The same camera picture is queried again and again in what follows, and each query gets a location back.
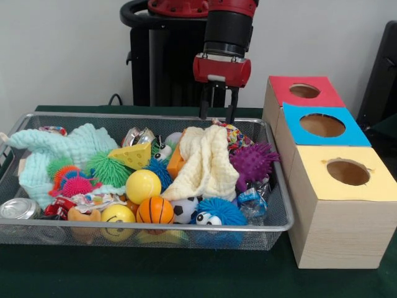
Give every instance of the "orange block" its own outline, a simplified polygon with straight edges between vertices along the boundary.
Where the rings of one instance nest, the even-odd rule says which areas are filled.
[[[181,157],[181,152],[179,151],[179,144],[176,145],[174,154],[172,154],[169,160],[167,170],[171,178],[174,180],[178,176],[179,171],[185,165],[184,159]]]

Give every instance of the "light blue towel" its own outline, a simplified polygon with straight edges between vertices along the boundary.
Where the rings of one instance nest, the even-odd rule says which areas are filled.
[[[26,159],[23,172],[19,176],[19,184],[42,209],[54,200],[48,195],[53,183],[47,175],[47,166],[51,160],[68,157],[74,165],[84,169],[87,161],[96,153],[118,148],[115,140],[105,128],[95,129],[92,124],[84,124],[64,137],[57,133],[41,132],[39,130],[21,130],[12,135],[7,145],[28,149],[32,154]],[[102,186],[95,193],[123,194],[124,189],[112,186]]]

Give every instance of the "white cloth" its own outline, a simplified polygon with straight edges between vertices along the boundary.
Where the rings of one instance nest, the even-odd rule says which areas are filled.
[[[229,162],[227,131],[212,125],[203,130],[189,127],[179,143],[186,164],[175,181],[163,192],[163,198],[177,201],[188,197],[236,197],[238,172]]]

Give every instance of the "blue spiky ball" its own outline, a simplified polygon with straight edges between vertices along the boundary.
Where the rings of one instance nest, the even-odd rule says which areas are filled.
[[[197,207],[197,213],[199,214],[201,212],[207,212],[212,216],[219,217],[222,225],[247,224],[247,219],[233,203],[219,197],[212,197],[200,202]]]
[[[168,161],[157,160],[152,157],[149,165],[144,167],[144,169],[148,169],[158,176],[161,181],[161,192],[164,192],[172,183],[171,176],[167,171],[167,165]]]

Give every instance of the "basket rim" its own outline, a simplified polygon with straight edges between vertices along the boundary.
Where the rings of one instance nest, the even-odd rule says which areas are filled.
[[[29,120],[36,116],[49,117],[87,117],[87,118],[108,118],[108,119],[163,119],[163,120],[199,120],[211,121],[214,117],[207,117],[202,120],[200,117],[191,116],[161,116],[161,115],[135,115],[135,114],[96,114],[96,113],[75,113],[75,112],[31,112],[22,115],[16,124],[11,128],[8,135],[25,129]],[[219,120],[225,120],[224,117],[219,117]],[[235,118],[235,122],[251,122],[256,123],[265,128],[267,141],[272,145],[272,150],[276,150],[272,130],[267,122],[257,118]],[[7,145],[0,140],[0,154],[7,149]],[[285,215],[287,223],[278,226],[255,226],[255,225],[224,225],[208,227],[206,225],[166,225],[156,223],[109,223],[109,222],[69,222],[60,220],[20,220],[20,219],[0,219],[0,225],[32,225],[32,226],[46,226],[46,227],[85,227],[85,228],[129,228],[137,230],[190,230],[190,231],[216,231],[216,232],[284,232],[289,230],[294,222],[292,212],[292,205],[290,196],[287,190],[287,185],[284,180],[282,167],[279,161],[274,162],[274,172],[277,184],[280,187],[281,198],[283,200]]]

